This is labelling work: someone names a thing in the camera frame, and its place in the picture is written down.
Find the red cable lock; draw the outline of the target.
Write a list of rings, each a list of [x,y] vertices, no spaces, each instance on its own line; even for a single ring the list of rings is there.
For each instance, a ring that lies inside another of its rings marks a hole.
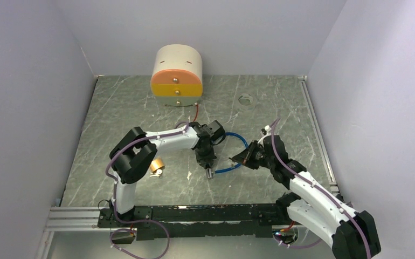
[[[199,104],[198,103],[195,103],[195,108],[196,108],[196,112],[195,112],[195,115],[194,115],[194,118],[193,118],[192,122],[195,122],[198,118],[198,114],[199,114]]]

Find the brass padlock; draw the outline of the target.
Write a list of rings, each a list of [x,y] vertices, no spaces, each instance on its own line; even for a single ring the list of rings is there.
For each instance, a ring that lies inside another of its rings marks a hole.
[[[151,171],[151,173],[156,171],[157,169],[165,169],[165,164],[161,158],[154,159],[149,166],[149,170]]]

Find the padlock keys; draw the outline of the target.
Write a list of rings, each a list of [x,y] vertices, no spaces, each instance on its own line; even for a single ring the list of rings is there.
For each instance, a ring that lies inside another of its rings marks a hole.
[[[156,171],[152,172],[149,176],[160,178],[162,174],[163,174],[163,171],[161,169],[157,169]]]

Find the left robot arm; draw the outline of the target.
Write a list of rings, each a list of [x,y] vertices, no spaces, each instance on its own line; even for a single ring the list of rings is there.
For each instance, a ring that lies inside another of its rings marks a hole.
[[[191,149],[198,164],[211,179],[216,155],[214,147],[226,137],[223,126],[214,121],[201,125],[182,122],[178,128],[159,132],[145,132],[132,128],[110,152],[106,175],[114,181],[112,220],[120,227],[128,226],[133,219],[137,182],[150,169],[161,154]]]

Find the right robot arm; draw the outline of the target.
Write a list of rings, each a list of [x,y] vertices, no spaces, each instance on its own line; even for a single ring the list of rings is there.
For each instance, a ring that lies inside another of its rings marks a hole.
[[[325,242],[335,258],[373,258],[382,248],[374,218],[324,189],[298,161],[289,158],[278,135],[252,141],[231,160],[250,169],[267,168],[290,192],[276,202],[276,219],[302,224]]]

